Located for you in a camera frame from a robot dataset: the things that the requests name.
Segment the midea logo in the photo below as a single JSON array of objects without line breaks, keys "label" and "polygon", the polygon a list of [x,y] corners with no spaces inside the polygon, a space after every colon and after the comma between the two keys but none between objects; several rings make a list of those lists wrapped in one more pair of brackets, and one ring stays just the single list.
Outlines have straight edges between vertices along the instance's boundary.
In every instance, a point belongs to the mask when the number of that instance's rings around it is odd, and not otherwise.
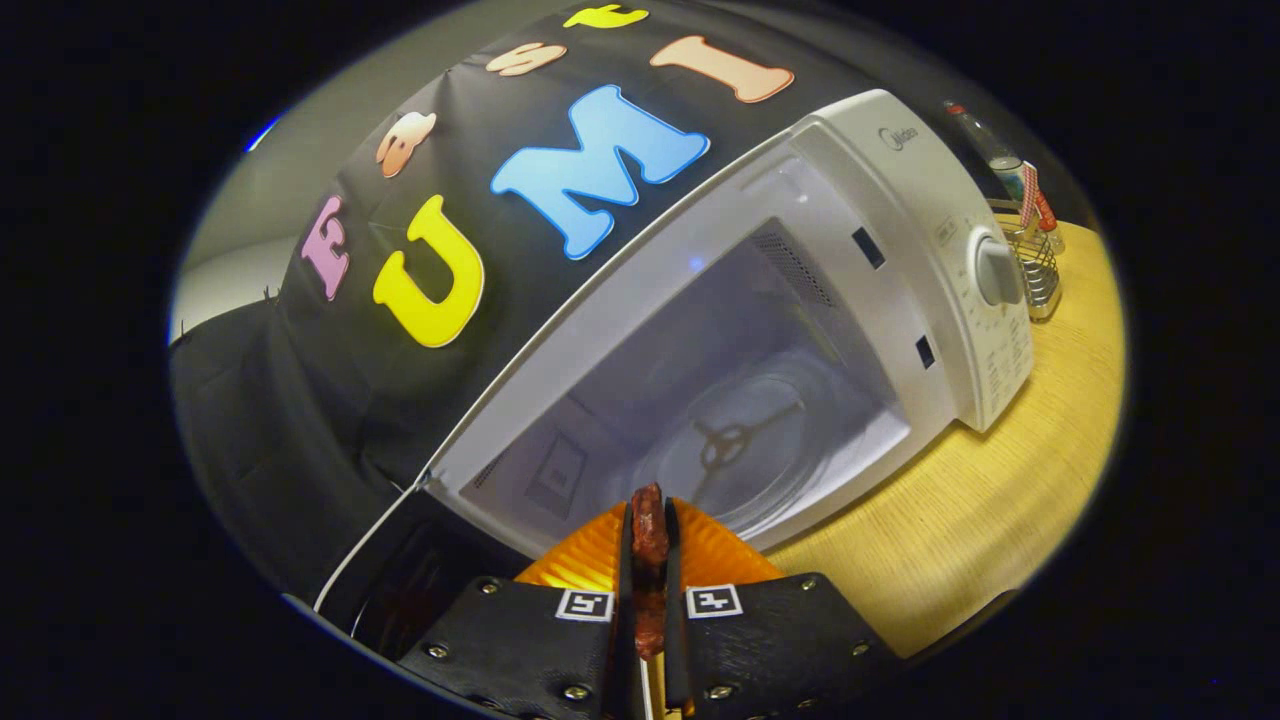
[{"label": "midea logo", "polygon": [[884,145],[888,145],[890,150],[901,150],[906,141],[918,135],[920,133],[916,132],[915,128],[902,128],[897,132],[888,128],[881,128],[881,140],[884,141]]}]

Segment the letter m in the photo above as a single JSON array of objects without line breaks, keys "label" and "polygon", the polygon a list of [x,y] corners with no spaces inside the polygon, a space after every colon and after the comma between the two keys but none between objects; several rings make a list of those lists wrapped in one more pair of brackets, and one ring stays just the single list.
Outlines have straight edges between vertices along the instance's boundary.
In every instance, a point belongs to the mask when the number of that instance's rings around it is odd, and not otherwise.
[{"label": "letter m", "polygon": [[494,195],[515,192],[564,236],[564,255],[586,258],[613,229],[607,210],[586,211],[570,193],[617,205],[640,200],[622,164],[626,152],[640,164],[646,183],[669,181],[703,156],[710,140],[680,132],[622,97],[616,85],[588,92],[568,109],[580,150],[522,147],[493,176]]}]

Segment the meat skewer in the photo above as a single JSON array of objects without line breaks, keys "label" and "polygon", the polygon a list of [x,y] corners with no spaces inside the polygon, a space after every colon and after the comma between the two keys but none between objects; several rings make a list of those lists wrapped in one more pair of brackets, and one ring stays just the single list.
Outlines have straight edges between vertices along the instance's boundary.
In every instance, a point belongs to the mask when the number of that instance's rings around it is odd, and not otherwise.
[{"label": "meat skewer", "polygon": [[671,542],[658,483],[631,496],[632,597],[636,609],[636,652],[650,661],[663,650],[666,625],[666,565]]}]

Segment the metal utensil holder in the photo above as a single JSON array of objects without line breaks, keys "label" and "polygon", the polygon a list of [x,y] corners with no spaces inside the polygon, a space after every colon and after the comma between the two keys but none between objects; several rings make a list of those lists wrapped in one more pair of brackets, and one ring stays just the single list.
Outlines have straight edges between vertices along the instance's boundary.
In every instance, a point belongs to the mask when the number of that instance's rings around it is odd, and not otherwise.
[{"label": "metal utensil holder", "polygon": [[1027,311],[1032,320],[1044,322],[1057,309],[1062,300],[1062,282],[1057,273],[1057,258],[1048,242],[1048,233],[1039,229],[1039,218],[1023,225],[1019,220],[1021,206],[1012,200],[988,197],[991,209],[998,213],[996,220],[1005,232],[1005,240],[1018,256],[1023,269],[1023,291],[1027,295]]}]

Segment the white microwave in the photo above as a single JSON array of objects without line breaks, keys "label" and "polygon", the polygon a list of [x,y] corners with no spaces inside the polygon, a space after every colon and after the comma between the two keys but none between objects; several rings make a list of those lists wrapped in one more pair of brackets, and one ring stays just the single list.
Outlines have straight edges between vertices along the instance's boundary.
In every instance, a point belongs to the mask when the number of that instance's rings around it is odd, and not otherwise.
[{"label": "white microwave", "polygon": [[1015,259],[888,92],[822,108],[632,238],[428,461],[425,491],[539,557],[658,482],[768,550],[1027,380]]}]

